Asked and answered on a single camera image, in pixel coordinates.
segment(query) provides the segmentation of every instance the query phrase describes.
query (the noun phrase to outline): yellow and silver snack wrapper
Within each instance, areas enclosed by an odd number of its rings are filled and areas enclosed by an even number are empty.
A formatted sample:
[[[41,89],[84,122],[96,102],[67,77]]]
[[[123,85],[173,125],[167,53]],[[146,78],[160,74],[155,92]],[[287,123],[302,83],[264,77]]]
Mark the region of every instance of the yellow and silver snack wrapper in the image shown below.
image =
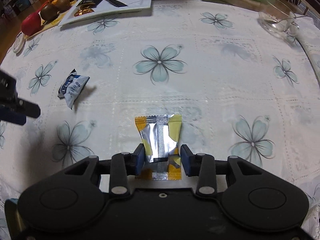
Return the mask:
[[[181,179],[178,141],[181,114],[140,116],[135,118],[145,147],[146,159],[141,179]]]

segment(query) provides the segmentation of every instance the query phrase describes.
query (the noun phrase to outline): transparent glass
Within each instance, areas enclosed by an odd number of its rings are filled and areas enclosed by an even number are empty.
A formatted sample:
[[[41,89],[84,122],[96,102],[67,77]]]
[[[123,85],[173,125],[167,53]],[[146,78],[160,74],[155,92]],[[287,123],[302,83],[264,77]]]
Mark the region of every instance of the transparent glass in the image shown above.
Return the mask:
[[[262,0],[260,3],[259,19],[262,26],[270,32],[286,31],[294,18],[291,9],[279,0]]]

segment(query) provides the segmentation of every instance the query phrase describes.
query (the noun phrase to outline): white oval object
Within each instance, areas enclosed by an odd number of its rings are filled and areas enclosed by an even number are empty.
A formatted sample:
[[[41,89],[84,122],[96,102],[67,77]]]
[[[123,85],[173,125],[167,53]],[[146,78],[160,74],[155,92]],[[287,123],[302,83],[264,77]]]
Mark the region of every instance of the white oval object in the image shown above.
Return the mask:
[[[20,32],[13,44],[13,52],[15,54],[19,53],[22,50],[24,42],[25,42],[24,34]]]

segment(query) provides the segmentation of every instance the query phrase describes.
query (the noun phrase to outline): black robotic gripper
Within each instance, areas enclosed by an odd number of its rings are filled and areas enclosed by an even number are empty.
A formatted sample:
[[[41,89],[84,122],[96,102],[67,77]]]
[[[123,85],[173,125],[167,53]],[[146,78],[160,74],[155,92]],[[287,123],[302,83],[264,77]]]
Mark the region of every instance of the black robotic gripper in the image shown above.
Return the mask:
[[[16,240],[52,239],[245,239],[310,240],[301,228],[308,199],[296,186],[237,157],[216,161],[208,154],[180,149],[187,176],[199,176],[190,188],[135,189],[144,147],[111,160],[89,156],[26,189],[18,201],[24,230]],[[110,174],[109,193],[99,190]],[[217,192],[216,175],[228,188]]]

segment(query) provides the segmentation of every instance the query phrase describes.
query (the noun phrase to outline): blue and white snack packet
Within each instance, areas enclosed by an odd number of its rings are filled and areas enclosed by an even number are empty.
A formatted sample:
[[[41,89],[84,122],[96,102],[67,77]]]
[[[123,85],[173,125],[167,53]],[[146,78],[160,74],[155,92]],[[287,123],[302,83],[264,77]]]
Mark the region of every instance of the blue and white snack packet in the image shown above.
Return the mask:
[[[59,98],[65,98],[67,106],[72,109],[73,104],[84,89],[85,84],[90,77],[77,75],[74,69],[68,76],[67,80],[62,84],[58,91]]]

